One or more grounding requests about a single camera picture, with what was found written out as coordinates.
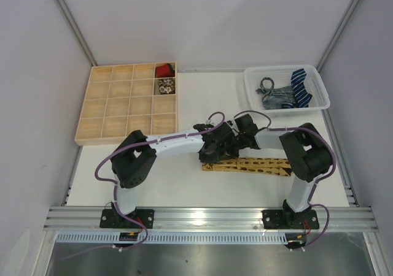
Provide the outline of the yellow patterned tie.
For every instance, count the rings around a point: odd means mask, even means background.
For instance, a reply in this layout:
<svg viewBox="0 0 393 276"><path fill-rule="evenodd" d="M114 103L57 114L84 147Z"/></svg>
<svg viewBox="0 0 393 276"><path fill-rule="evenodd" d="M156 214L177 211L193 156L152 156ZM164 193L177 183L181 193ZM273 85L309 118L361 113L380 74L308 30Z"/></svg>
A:
<svg viewBox="0 0 393 276"><path fill-rule="evenodd" d="M284 158L235 158L218 163L202 164L203 171L242 172L248 174L277 175L290 177L292 168Z"/></svg>

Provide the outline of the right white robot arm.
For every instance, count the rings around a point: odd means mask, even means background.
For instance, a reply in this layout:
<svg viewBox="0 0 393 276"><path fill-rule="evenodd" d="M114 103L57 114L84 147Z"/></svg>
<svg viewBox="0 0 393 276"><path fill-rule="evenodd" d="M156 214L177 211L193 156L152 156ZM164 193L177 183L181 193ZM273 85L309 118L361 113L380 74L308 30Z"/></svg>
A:
<svg viewBox="0 0 393 276"><path fill-rule="evenodd" d="M311 123L299 127L272 128L268 119L265 127L258 128L250 114L251 110L234 116L239 132L248 133L258 149L278 149L286 154L294 180L291 191L282 205L283 226L295 227L303 222L312 210L311 203L319 182L334 174L337 161L330 145Z"/></svg>

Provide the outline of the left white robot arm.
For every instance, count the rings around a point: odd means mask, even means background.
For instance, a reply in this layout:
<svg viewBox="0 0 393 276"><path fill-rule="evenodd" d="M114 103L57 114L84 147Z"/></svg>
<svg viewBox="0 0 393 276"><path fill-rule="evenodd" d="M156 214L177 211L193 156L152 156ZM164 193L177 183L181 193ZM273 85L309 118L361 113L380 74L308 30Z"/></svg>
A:
<svg viewBox="0 0 393 276"><path fill-rule="evenodd" d="M201 163L218 163L239 157L238 138L231 126L223 123L213 125L196 124L192 129L165 136L145 136L140 130L132 132L118 147L142 142L111 158L112 171L119 182L115 200L119 210L129 215L136 210L136 187L145 181L154 162L159 158L198 153Z"/></svg>

